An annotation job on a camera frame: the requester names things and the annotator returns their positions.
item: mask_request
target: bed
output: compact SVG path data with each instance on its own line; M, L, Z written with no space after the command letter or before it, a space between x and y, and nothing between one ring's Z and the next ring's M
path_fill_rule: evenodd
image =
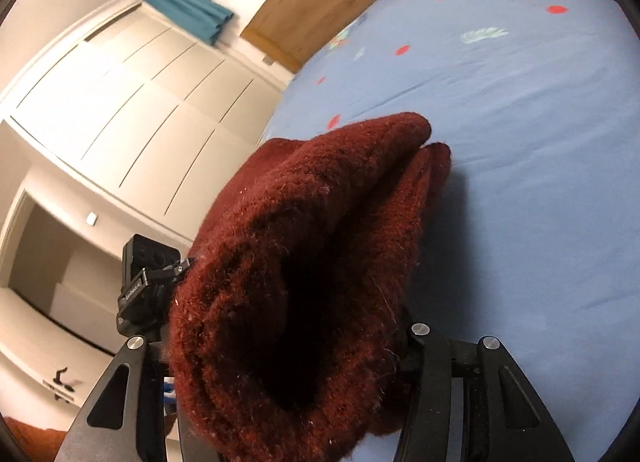
M454 159L409 308L450 338L499 337L575 460L599 460L640 396L638 37L613 0L378 0L263 140L403 111Z

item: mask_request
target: white wardrobe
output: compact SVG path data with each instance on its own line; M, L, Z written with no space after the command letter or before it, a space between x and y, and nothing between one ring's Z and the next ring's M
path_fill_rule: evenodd
M0 411L29 395L65 423L124 342L122 246L140 233L186 253L283 85L137 0L20 1L0 28L16 47L0 64L0 371L30 390L0 389Z

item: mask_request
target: dark red knitted sweater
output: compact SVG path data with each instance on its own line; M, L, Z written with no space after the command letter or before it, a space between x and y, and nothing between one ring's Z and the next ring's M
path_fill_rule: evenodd
M402 291L449 173L430 134L407 113L273 139L219 194L170 359L178 402L229 459L334 462L379 429Z

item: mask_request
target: metal screw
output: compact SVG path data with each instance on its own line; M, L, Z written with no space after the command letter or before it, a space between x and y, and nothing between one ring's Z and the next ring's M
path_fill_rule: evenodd
M143 344L145 344L145 339L142 336L133 336L127 341L127 347L129 347L130 350L136 350Z
M414 323L411 325L411 332L413 332L417 336L426 336L431 329L425 325L424 323Z
M482 340L482 344L484 345L485 348L488 348L489 350L497 350L498 348L500 348L500 341L498 341L497 338L492 336L485 337Z

